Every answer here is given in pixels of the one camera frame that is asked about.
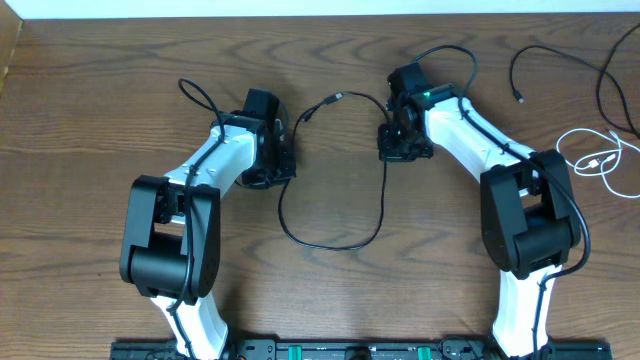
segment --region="white cable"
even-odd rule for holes
[[[618,134],[616,134],[615,132],[613,132],[612,130],[609,130],[609,133],[611,134],[611,137],[608,137],[606,135],[603,135],[595,130],[591,130],[591,129],[587,129],[587,128],[577,128],[577,129],[573,129],[573,130],[569,130],[566,133],[564,133],[562,136],[560,136],[560,138],[558,138],[558,141],[556,142],[556,150],[560,152],[560,142],[569,134],[574,133],[574,132],[578,132],[578,131],[586,131],[589,132],[591,134],[594,135],[598,135],[601,138],[612,142],[614,144],[616,144],[616,148],[615,149],[611,149],[611,150],[605,150],[605,151],[599,151],[593,154],[588,154],[585,155],[583,157],[581,157],[578,161],[576,161],[575,164],[572,164],[569,160],[565,160],[567,162],[567,165],[571,166],[571,168],[573,168],[573,171],[580,175],[580,176],[602,176],[602,181],[604,182],[604,185],[607,187],[607,189],[614,195],[626,198],[626,199],[638,199],[640,198],[640,194],[637,195],[626,195],[626,194],[621,194],[615,190],[613,190],[611,188],[611,186],[609,185],[609,182],[607,181],[607,177],[606,175],[613,172],[617,167],[618,164],[620,164],[620,159],[622,158],[622,151],[624,150],[624,146],[629,147],[635,151],[637,151],[638,153],[640,153],[640,148],[638,148],[635,145],[632,145],[626,141],[623,141],[622,139],[620,139],[618,137]],[[601,157],[604,155],[608,156],[604,159],[601,160]],[[611,162],[615,159],[615,163],[613,164],[613,166],[607,170],[605,170],[604,165],[608,162]],[[587,164],[584,166],[580,166],[581,163],[587,161]],[[594,169],[600,167],[600,171],[596,172],[596,173],[590,173],[590,172],[584,172],[584,170],[588,170],[588,169]]]

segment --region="wire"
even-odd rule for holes
[[[391,117],[389,116],[389,114],[387,113],[385,107],[378,101],[376,100],[373,96],[368,95],[368,94],[364,94],[364,93],[359,93],[359,92],[355,92],[355,91],[342,91],[339,93],[336,93],[334,95],[331,95],[327,98],[325,98],[324,100],[322,100],[320,103],[318,103],[317,105],[314,105],[312,107],[310,107],[309,109],[305,110],[300,117],[298,117],[298,120],[296,120],[296,123],[293,127],[293,132],[291,134],[291,150],[293,151],[294,149],[294,144],[295,144],[295,136],[296,136],[296,132],[298,130],[298,125],[300,125],[301,121],[307,122],[311,119],[311,117],[313,116],[313,114],[315,114],[316,111],[318,111],[318,109],[323,106],[323,105],[329,105],[331,103],[334,103],[338,100],[340,100],[342,97],[344,97],[345,95],[354,95],[354,96],[360,96],[360,97],[364,97],[367,98],[369,100],[371,100],[384,114],[384,117],[387,121],[387,123],[391,123]],[[289,228],[287,227],[285,221],[284,221],[284,216],[282,214],[282,200],[284,199],[284,194],[287,191],[287,188],[289,187],[289,183],[291,180],[287,180],[284,183],[284,187],[282,188],[282,192],[280,193],[280,199],[278,200],[278,219],[280,220],[280,225],[282,226],[282,230],[284,231],[284,233],[289,237],[289,239],[291,239],[293,242],[302,245],[302,246],[306,246],[312,249],[320,249],[320,250],[332,250],[332,251],[345,251],[345,250],[358,250],[358,249],[362,249],[365,246],[369,245],[378,235],[378,232],[380,232],[380,228],[382,227],[382,220],[384,219],[384,192],[385,192],[385,188],[387,186],[387,162],[384,161],[384,165],[382,168],[382,189],[380,191],[380,216],[378,218],[378,224],[375,228],[375,230],[373,231],[373,234],[365,239],[364,241],[358,243],[358,244],[354,244],[354,245],[346,245],[346,246],[327,246],[327,245],[320,245],[320,244],[312,244],[312,243],[308,243],[305,241],[302,241],[300,239],[298,239],[296,236],[294,236],[291,231],[289,230]]]
[[[202,97],[204,97],[205,100],[207,100],[207,103],[209,105],[206,105],[202,103],[200,100],[194,98],[184,88],[183,83],[187,83],[191,85],[194,89],[196,89],[202,95]],[[200,105],[201,107],[209,111],[213,111],[216,115],[216,120],[220,127],[220,135],[218,136],[218,140],[210,148],[208,148],[204,153],[202,153],[202,155],[200,155],[200,157],[193,164],[189,166],[187,178],[185,179],[185,182],[184,182],[184,214],[185,214],[184,224],[185,224],[185,231],[187,232],[187,269],[185,271],[182,289],[180,290],[180,294],[178,295],[178,298],[173,304],[168,306],[166,309],[166,311],[171,315],[171,317],[173,317],[173,320],[176,324],[176,329],[178,330],[178,333],[180,334],[180,336],[185,342],[185,347],[189,352],[189,357],[195,359],[196,357],[193,352],[193,347],[191,346],[191,341],[189,341],[189,338],[187,337],[187,334],[184,331],[184,328],[182,327],[182,323],[180,322],[180,317],[178,316],[178,307],[184,302],[184,299],[186,296],[191,296],[190,295],[191,291],[189,288],[191,287],[191,278],[193,277],[194,259],[193,259],[193,220],[191,218],[192,216],[191,215],[191,182],[193,181],[193,177],[197,174],[198,169],[200,168],[200,165],[202,164],[202,162],[204,162],[204,160],[209,155],[211,155],[211,153],[224,142],[225,131],[224,131],[224,123],[222,122],[222,115],[220,114],[220,111],[216,107],[211,97],[209,97],[209,95],[200,86],[198,86],[196,83],[194,83],[191,80],[180,79],[178,80],[178,87],[186,97],[191,99],[191,101],[195,102],[196,104]]]
[[[602,67],[598,67],[597,65],[594,65],[584,59],[581,59],[577,56],[574,55],[570,55],[567,54],[565,52],[547,47],[547,46],[542,46],[542,45],[529,45],[526,46],[520,50],[518,50],[515,55],[513,55],[513,57],[511,58],[511,64],[509,65],[509,83],[511,84],[511,90],[513,90],[513,96],[516,98],[516,100],[518,100],[518,102],[523,103],[524,102],[524,98],[522,97],[522,94],[520,93],[520,91],[518,91],[513,83],[513,69],[516,63],[516,60],[518,59],[518,57],[524,53],[525,51],[529,50],[529,49],[541,49],[541,50],[546,50],[549,52],[552,52],[554,54],[560,55],[561,57],[568,59],[568,60],[572,60],[575,61],[579,64],[588,66],[596,71],[598,71],[598,79],[596,81],[596,103],[598,105],[598,111],[600,112],[600,116],[602,116],[602,118],[604,119],[604,121],[606,121],[609,125],[613,126],[614,128],[620,130],[620,131],[624,131],[626,133],[629,134],[633,134],[635,135],[638,139],[640,139],[640,133],[636,130],[635,126],[633,125],[633,121],[631,120],[631,115],[629,113],[629,108],[627,106],[627,100],[624,96],[624,92],[622,91],[622,88],[620,87],[620,84],[618,83],[618,81],[615,79],[615,77],[613,77],[613,75],[611,75],[608,71],[607,68],[609,67],[609,64],[611,62],[611,59],[613,58],[613,55],[615,54],[618,46],[629,36],[631,35],[631,33],[633,33],[636,29],[640,28],[640,24],[637,24],[636,26],[634,26],[633,28],[631,28],[629,31],[627,31],[616,43],[615,45],[611,48],[611,50],[609,51],[609,55],[607,56],[607,59],[605,60],[605,64]],[[629,127],[623,127],[620,126],[616,123],[614,123],[613,121],[611,121],[611,119],[609,119],[609,117],[605,114],[604,109],[602,108],[602,100],[600,99],[600,90],[601,90],[601,85],[602,85],[602,78],[604,76],[607,76],[611,82],[613,83],[613,85],[616,88],[616,91],[618,92],[618,96],[620,97],[620,103],[622,104],[622,109],[624,111],[624,115],[625,118],[627,120],[627,124],[629,124]]]
[[[613,190],[611,188],[611,186],[609,185],[609,182],[607,180],[607,174],[612,173],[615,169],[618,168],[618,165],[620,164],[620,160],[622,159],[622,150],[624,149],[623,145],[626,147],[630,147],[631,149],[637,151],[638,153],[640,153],[640,148],[638,148],[637,146],[630,144],[624,140],[621,140],[620,137],[618,137],[618,134],[616,134],[613,130],[609,130],[609,133],[611,134],[611,137],[608,137],[606,135],[603,135],[597,131],[591,130],[591,129],[585,129],[585,128],[577,128],[577,129],[573,129],[573,130],[569,130],[567,131],[564,135],[562,135],[558,141],[556,142],[556,150],[558,150],[558,152],[560,152],[560,143],[562,142],[562,140],[569,134],[575,133],[575,132],[579,132],[579,131],[584,131],[584,132],[589,132],[595,135],[600,136],[601,138],[612,142],[614,144],[616,144],[616,148],[615,149],[610,149],[610,150],[605,150],[605,151],[599,151],[593,154],[588,154],[585,155],[583,157],[581,157],[578,161],[576,161],[575,164],[572,164],[571,162],[569,162],[569,160],[565,160],[567,162],[567,164],[569,166],[571,166],[573,168],[573,171],[580,176],[587,176],[587,177],[591,177],[591,176],[601,176],[602,177],[602,181],[604,182],[605,186],[607,187],[607,189],[614,195],[616,196],[620,196],[626,199],[638,199],[640,198],[640,194],[637,195],[626,195],[626,194],[621,194],[615,190]],[[608,155],[604,160],[601,160],[597,157],[602,157],[604,155]],[[580,164],[584,161],[587,161],[591,159],[591,161],[588,162],[587,165],[585,166],[580,166]],[[615,163],[613,164],[612,167],[610,167],[609,169],[605,170],[604,169],[604,165],[608,162],[611,162],[613,160],[616,160]],[[596,172],[596,173],[589,173],[589,172],[583,172],[584,170],[588,170],[588,169],[594,169],[594,168],[599,168],[600,171]]]
[[[626,33],[624,33],[624,35],[622,35],[622,37],[620,37],[620,39],[618,39],[618,41],[616,41],[615,44],[613,44],[613,47],[611,48],[611,50],[609,50],[609,55],[607,56],[607,60],[604,61],[604,65],[602,66],[602,69],[600,69],[600,72],[598,73],[598,81],[596,82],[596,101],[598,102],[598,110],[600,111],[600,114],[604,114],[604,112],[602,111],[602,102],[600,101],[600,88],[602,86],[602,78],[604,77],[604,74],[606,73],[607,68],[611,63],[611,59],[613,58],[613,55],[615,55],[616,51],[618,50],[618,46],[622,44],[624,39],[626,39],[629,35],[631,35],[631,33],[636,31],[638,28],[640,28],[640,24],[637,24],[636,26],[629,29]],[[640,139],[640,133],[638,133],[638,131],[633,127],[633,122],[631,122],[631,116],[629,115],[627,102],[624,99],[624,95],[622,95],[622,90],[619,90],[619,93],[621,94],[620,100],[622,101],[622,108],[624,109],[624,115],[627,118],[629,127],[631,128],[630,130],[638,139]]]
[[[469,55],[469,57],[471,57],[471,60],[473,62],[473,72],[471,73],[471,76],[469,77],[469,80],[467,81],[467,83],[465,84],[464,88],[462,89],[462,91],[458,94],[458,109],[460,110],[460,113],[462,114],[462,117],[467,120],[469,122],[469,124],[471,124],[471,126],[473,126],[476,130],[478,130],[482,135],[484,135],[487,139],[491,140],[494,144],[496,144],[496,146],[498,146],[502,151],[508,153],[509,155],[515,157],[516,159],[520,160],[521,162],[527,164],[532,170],[536,171],[539,176],[541,176],[543,179],[547,180],[553,187],[556,188],[556,190],[558,190],[560,192],[560,194],[565,198],[565,200],[569,203],[569,205],[571,206],[571,208],[573,209],[574,213],[577,215],[578,217],[578,221],[580,223],[580,228],[582,230],[582,233],[584,235],[584,252],[582,254],[582,258],[578,261],[577,264],[575,264],[574,266],[561,270],[557,273],[553,273],[553,274],[548,274],[545,275],[542,280],[540,281],[539,287],[540,287],[540,293],[538,294],[538,303],[536,306],[536,314],[535,314],[535,318],[534,318],[534,324],[533,324],[533,358],[536,359],[538,356],[538,325],[540,322],[540,313],[542,310],[542,300],[544,297],[544,292],[546,291],[546,284],[549,280],[551,279],[555,279],[555,278],[559,278],[562,276],[566,276],[566,275],[570,275],[573,274],[574,272],[580,270],[582,267],[584,267],[584,265],[587,263],[587,261],[589,260],[589,256],[591,254],[591,235],[589,233],[589,227],[587,225],[587,221],[584,217],[584,215],[582,214],[582,211],[580,211],[580,208],[578,207],[578,204],[576,204],[575,200],[573,200],[572,195],[564,188],[564,186],[562,186],[562,184],[555,178],[553,177],[551,174],[549,174],[545,169],[543,169],[541,166],[537,165],[536,163],[534,163],[533,161],[531,161],[530,159],[526,158],[525,156],[521,155],[520,153],[512,150],[509,147],[509,144],[503,144],[501,143],[498,139],[496,139],[490,132],[488,132],[487,130],[485,130],[484,128],[482,128],[480,125],[478,125],[475,120],[473,120],[473,118],[471,118],[471,116],[469,116],[469,111],[465,110],[463,105],[462,105],[462,100],[465,98],[465,95],[467,93],[467,91],[469,90],[469,87],[471,86],[471,83],[473,82],[473,79],[475,79],[477,73],[478,73],[478,59],[476,58],[476,56],[469,50],[460,47],[460,46],[456,46],[456,45],[442,45],[442,46],[438,46],[435,47],[433,49],[427,50],[424,53],[418,55],[416,57],[416,59],[414,59],[415,61],[420,60],[422,57],[431,54],[435,51],[438,50],[442,50],[442,49],[453,49],[453,50],[458,50],[461,51],[467,55]]]

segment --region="wood grain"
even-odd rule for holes
[[[543,53],[524,56],[511,97],[514,50],[545,44],[601,63],[637,14],[469,15],[29,21],[0,98],[0,348],[3,357],[103,359],[120,338],[166,338],[151,302],[121,281],[118,258],[131,182],[162,175],[206,137],[209,113],[184,98],[189,77],[221,109],[249,87],[274,91],[297,115],[340,90],[388,96],[386,76],[432,46],[475,51],[470,97],[516,140],[548,149],[564,131],[604,130],[596,74]],[[610,71],[640,113],[640,36]],[[468,59],[425,59],[433,82],[462,85]],[[606,108],[623,121],[611,87]],[[321,109],[299,132],[299,178],[285,200],[295,234],[346,244],[375,227],[383,119],[362,99]],[[567,154],[601,143],[572,138]],[[384,225],[359,252],[311,251],[283,235],[280,189],[233,188],[222,205],[222,265],[214,293],[236,330],[282,338],[435,338],[486,334],[498,304],[498,272],[479,231],[473,178],[442,149],[430,160],[391,164]],[[612,180],[638,191],[631,156]],[[605,338],[616,359],[640,351],[640,202],[600,181],[573,177],[589,221],[588,266],[554,289],[550,334]],[[576,261],[580,250],[572,252]]]
[[[2,94],[4,79],[9,72],[9,64],[18,42],[21,26],[22,20],[4,0],[0,0],[0,94]]]

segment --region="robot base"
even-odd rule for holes
[[[549,342],[543,360],[612,360],[609,344]],[[175,341],[114,342],[111,360],[182,360]],[[279,342],[242,340],[230,343],[222,360],[506,360],[489,339],[449,337],[431,342]]]

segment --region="white wall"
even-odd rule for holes
[[[5,0],[23,19],[640,11],[640,0]]]

